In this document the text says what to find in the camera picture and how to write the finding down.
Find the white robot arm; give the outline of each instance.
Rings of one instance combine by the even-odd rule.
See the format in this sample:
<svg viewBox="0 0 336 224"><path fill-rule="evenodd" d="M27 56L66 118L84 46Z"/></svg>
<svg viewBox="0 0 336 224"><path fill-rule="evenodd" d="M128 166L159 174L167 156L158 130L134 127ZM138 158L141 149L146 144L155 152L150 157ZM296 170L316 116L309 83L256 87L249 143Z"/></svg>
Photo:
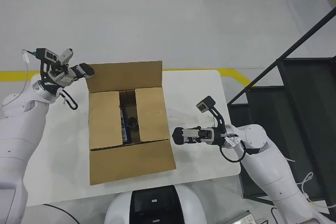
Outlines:
<svg viewBox="0 0 336 224"><path fill-rule="evenodd" d="M0 112L0 223L17 224L22 220L27 202L22 179L43 136L49 104L55 102L64 87L94 74L84 63L69 68L72 49L60 57L43 48L32 54L41 60L41 80L19 96L6 97Z"/></svg>
<svg viewBox="0 0 336 224"><path fill-rule="evenodd" d="M197 108L202 113L209 110L218 121L217 127L176 128L172 135L174 142L176 144L205 142L218 145L223 156L222 147L233 148L240 158L233 162L242 163L252 180L265 191L277 207L286 224L307 221L333 223L306 200L295 183L285 157L268 138L263 127L251 124L236 128L231 124L225 124L214 105L214 100L208 96L198 103ZM260 150L250 155L247 149Z"/></svg>

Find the yellow line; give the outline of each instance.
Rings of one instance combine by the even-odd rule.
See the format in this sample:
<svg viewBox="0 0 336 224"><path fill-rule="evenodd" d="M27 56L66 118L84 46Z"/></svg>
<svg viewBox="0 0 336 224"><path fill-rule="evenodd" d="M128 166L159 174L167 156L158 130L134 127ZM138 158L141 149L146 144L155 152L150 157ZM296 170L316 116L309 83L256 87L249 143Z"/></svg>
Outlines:
<svg viewBox="0 0 336 224"><path fill-rule="evenodd" d="M29 71L29 80L40 71ZM26 71L0 72L0 82L18 82L26 79Z"/></svg>
<svg viewBox="0 0 336 224"><path fill-rule="evenodd" d="M192 70L217 70L222 77L232 77L243 86L247 86L250 80L233 68L177 68L164 69L164 71L192 71ZM29 71L29 80L39 74L40 71ZM26 78L25 71L0 72L0 82L18 82Z"/></svg>
<svg viewBox="0 0 336 224"><path fill-rule="evenodd" d="M164 71L192 71L192 70L217 70L221 77L232 77L243 86L247 86L251 81L233 68L173 68Z"/></svg>

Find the white table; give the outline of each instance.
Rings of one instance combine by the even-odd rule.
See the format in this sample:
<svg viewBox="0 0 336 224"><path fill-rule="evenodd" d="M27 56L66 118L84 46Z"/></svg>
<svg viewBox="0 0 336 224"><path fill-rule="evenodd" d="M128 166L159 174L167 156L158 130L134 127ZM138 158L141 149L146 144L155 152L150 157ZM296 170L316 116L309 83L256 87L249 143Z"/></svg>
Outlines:
<svg viewBox="0 0 336 224"><path fill-rule="evenodd" d="M207 95L213 97L217 110L225 122L230 123L217 71L164 72L163 89L171 134L175 127L211 127L214 124L209 112L202 114L195 107ZM24 177L29 192L28 206L240 173L240 165L227 162L217 146L205 143L176 146L171 141L176 170L90 186L86 81L77 81L67 87L67 91L79 108L71 110L61 103L62 99L50 106L43 138L29 161ZM233 150L225 150L225 154L233 160L237 159Z"/></svg>

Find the cardboard box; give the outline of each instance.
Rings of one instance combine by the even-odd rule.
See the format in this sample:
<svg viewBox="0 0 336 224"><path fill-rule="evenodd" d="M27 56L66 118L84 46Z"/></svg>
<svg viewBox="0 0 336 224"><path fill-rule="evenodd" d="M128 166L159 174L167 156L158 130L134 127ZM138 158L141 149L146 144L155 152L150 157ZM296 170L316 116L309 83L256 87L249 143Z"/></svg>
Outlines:
<svg viewBox="0 0 336 224"><path fill-rule="evenodd" d="M90 184L174 170L162 89L162 62L91 64L87 80ZM120 108L138 118L123 144Z"/></svg>

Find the floor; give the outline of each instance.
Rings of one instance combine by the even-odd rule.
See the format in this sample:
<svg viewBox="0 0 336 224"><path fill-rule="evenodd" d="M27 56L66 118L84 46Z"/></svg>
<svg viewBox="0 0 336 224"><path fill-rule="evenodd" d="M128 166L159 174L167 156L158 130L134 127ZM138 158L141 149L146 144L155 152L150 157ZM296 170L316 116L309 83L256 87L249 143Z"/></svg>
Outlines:
<svg viewBox="0 0 336 224"><path fill-rule="evenodd" d="M253 80L332 7L330 0L0 1L0 71L21 71L21 49L73 48L72 64L161 59L165 68L236 68ZM336 18L293 57L336 54ZM37 69L37 62L30 69ZM226 99L243 86L222 77ZM258 85L279 85L276 70ZM22 82L0 83L2 99ZM270 206L241 198L238 176L187 183L208 223L250 210L257 223L274 223ZM116 195L54 203L81 223L103 223ZM74 223L46 206L27 207L23 224Z"/></svg>

